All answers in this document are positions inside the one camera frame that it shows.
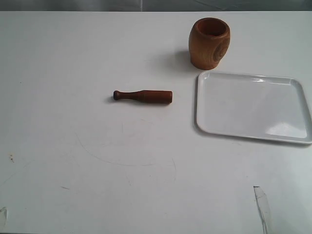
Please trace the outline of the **dark wooden pestle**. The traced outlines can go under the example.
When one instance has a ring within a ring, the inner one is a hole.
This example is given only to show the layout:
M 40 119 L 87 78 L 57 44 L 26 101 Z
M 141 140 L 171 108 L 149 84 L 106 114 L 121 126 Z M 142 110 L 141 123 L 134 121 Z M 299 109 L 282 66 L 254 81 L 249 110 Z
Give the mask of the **dark wooden pestle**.
M 113 92 L 114 100 L 134 100 L 142 103 L 170 104 L 173 101 L 172 91 L 142 90 L 136 92 Z

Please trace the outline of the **white plastic tray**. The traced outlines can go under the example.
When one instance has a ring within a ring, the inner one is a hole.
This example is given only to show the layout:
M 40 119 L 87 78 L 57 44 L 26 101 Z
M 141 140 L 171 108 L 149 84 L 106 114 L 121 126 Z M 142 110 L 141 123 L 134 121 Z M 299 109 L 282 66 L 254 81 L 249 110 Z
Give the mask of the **white plastic tray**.
M 204 71 L 196 79 L 195 124 L 209 135 L 302 145 L 312 115 L 293 78 Z

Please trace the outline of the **clear tape strip right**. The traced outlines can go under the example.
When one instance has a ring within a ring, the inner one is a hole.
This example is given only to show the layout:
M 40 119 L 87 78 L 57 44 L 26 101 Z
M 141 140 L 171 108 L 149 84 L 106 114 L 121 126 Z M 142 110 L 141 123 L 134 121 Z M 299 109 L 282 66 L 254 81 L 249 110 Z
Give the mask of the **clear tape strip right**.
M 263 233 L 272 234 L 271 211 L 266 194 L 260 186 L 253 187 L 259 216 L 261 219 Z

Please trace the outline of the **wooden mortar cup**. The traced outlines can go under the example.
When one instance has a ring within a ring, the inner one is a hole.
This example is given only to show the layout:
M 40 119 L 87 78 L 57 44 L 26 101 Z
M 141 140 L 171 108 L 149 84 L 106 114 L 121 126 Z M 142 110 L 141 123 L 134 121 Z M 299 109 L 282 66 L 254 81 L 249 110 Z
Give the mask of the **wooden mortar cup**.
M 202 70 L 216 68 L 230 45 L 230 28 L 217 18 L 199 19 L 189 35 L 189 54 L 193 66 Z

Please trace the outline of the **clear tape piece left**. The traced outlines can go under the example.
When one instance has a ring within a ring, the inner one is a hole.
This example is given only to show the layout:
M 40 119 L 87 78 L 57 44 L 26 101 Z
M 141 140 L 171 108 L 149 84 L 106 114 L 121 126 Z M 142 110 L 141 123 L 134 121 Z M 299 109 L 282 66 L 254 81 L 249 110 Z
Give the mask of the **clear tape piece left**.
M 6 220 L 7 220 L 7 208 L 2 207 L 0 209 L 0 225 L 1 226 L 5 225 Z

